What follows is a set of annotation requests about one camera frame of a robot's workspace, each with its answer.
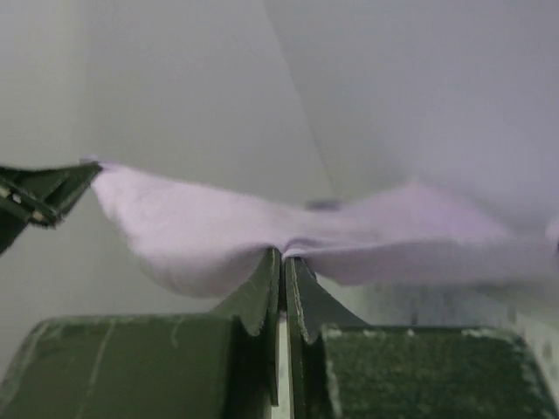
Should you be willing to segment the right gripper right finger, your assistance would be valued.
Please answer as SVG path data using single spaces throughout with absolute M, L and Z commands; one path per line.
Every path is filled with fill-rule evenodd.
M 294 418 L 555 418 L 528 343 L 491 326 L 379 326 L 284 263 Z

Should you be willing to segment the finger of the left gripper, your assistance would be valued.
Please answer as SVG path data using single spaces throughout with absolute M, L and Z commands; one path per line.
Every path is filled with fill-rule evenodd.
M 96 162 L 60 168 L 1 167 L 1 251 L 8 250 L 30 225 L 58 226 L 95 177 Z

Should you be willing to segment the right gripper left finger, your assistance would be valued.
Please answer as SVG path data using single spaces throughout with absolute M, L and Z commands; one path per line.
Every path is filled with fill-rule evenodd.
M 1 385 L 4 418 L 268 418 L 280 255 L 207 313 L 46 319 Z

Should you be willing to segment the purple t shirt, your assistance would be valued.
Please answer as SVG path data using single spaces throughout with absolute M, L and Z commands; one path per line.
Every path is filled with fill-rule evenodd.
M 342 286 L 558 276 L 556 223 L 521 234 L 418 180 L 359 201 L 305 207 L 105 163 L 92 189 L 147 276 L 189 297 L 229 294 L 269 250 Z

